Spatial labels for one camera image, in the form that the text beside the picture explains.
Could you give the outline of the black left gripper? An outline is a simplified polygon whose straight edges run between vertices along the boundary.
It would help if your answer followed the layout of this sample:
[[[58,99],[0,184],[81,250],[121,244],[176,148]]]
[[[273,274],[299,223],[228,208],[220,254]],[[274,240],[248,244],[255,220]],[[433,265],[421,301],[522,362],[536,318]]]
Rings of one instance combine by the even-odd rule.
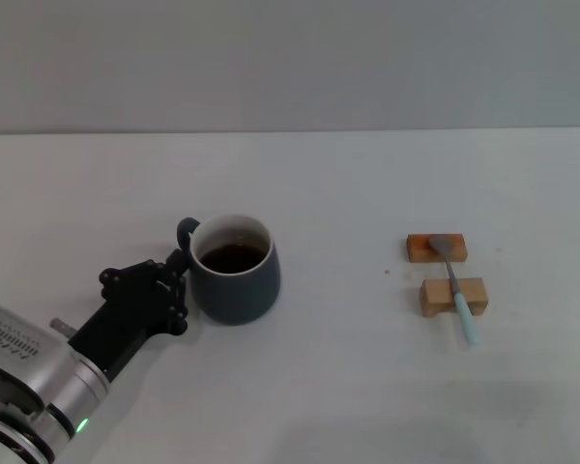
[[[101,272],[101,295],[109,297],[69,340],[74,351],[115,380],[146,341],[188,328],[187,255],[174,249],[164,262],[152,259]]]

